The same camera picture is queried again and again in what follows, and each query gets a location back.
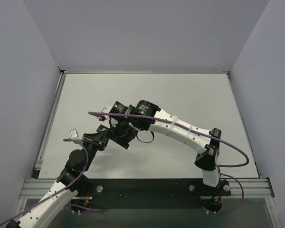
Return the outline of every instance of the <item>white table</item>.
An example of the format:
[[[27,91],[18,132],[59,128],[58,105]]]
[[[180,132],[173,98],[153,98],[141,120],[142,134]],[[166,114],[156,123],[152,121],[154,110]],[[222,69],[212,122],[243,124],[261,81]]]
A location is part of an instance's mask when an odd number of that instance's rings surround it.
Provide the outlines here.
[[[257,178],[257,168],[226,75],[167,74],[68,74],[51,128],[39,178],[60,175],[68,156],[78,145],[63,142],[70,130],[94,133],[99,122],[88,114],[115,101],[128,106],[147,100],[172,115],[204,129],[219,128],[222,139],[247,153],[250,163],[240,168],[221,168],[237,178]],[[142,139],[150,138],[147,132]],[[194,165],[196,153],[186,145],[156,134],[150,144],[137,139],[125,150],[113,141],[96,154],[88,178],[202,178]],[[243,163],[237,151],[221,145],[221,164]]]

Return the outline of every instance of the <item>table surface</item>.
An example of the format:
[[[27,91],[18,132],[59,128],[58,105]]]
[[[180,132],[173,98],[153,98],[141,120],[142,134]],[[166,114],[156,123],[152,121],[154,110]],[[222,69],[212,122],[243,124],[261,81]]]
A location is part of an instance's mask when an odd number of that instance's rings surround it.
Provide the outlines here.
[[[70,130],[95,133],[98,119],[88,114],[100,112],[115,101],[136,106],[147,100],[171,115],[194,126],[222,131],[222,139],[242,149],[250,163],[245,167],[221,168],[223,173],[237,178],[257,178],[253,154],[238,113],[226,75],[176,74],[68,74],[66,75],[49,140],[43,154],[39,178],[54,179],[63,170],[69,154],[80,146],[63,142]],[[141,132],[142,140],[151,138]],[[125,150],[110,141],[107,148],[96,154],[88,178],[202,178],[194,165],[196,153],[188,146],[164,135],[144,144],[137,139]],[[245,158],[222,144],[218,162],[239,164]]]

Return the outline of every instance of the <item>white tabletop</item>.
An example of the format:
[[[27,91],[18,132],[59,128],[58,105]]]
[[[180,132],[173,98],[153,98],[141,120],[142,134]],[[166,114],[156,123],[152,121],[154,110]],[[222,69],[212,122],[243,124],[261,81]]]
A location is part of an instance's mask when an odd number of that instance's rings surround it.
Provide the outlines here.
[[[167,74],[68,74],[63,86],[39,178],[57,178],[69,154],[78,145],[63,142],[70,130],[95,133],[103,122],[88,114],[100,112],[115,101],[136,106],[147,100],[194,126],[222,131],[222,139],[247,153],[250,163],[240,168],[221,168],[237,178],[257,178],[257,168],[226,75]],[[147,132],[142,139],[150,138]],[[144,144],[137,139],[125,150],[113,141],[96,154],[89,178],[202,178],[194,165],[196,153],[188,146],[164,135]],[[221,145],[219,163],[239,164],[245,158]]]

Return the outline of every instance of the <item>glass panel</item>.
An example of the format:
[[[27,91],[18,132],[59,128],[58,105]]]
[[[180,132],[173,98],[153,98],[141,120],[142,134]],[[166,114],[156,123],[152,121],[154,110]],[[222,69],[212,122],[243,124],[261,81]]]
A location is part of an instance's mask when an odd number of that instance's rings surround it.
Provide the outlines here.
[[[240,199],[223,199],[221,211],[232,208]],[[27,207],[36,203],[28,200]],[[110,209],[105,213],[72,214],[62,210],[49,228],[272,228],[264,199],[245,199],[242,206],[226,215],[207,215],[204,209]]]

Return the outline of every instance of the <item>gray wall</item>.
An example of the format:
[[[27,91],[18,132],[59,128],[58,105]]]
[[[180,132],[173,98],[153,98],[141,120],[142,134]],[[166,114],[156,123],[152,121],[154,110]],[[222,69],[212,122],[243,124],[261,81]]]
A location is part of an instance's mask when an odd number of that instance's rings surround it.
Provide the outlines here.
[[[231,70],[257,166],[285,227],[285,0],[271,0]]]
[[[64,70],[222,73],[269,0],[23,0]]]
[[[0,222],[32,169],[59,70],[21,0],[0,0]]]

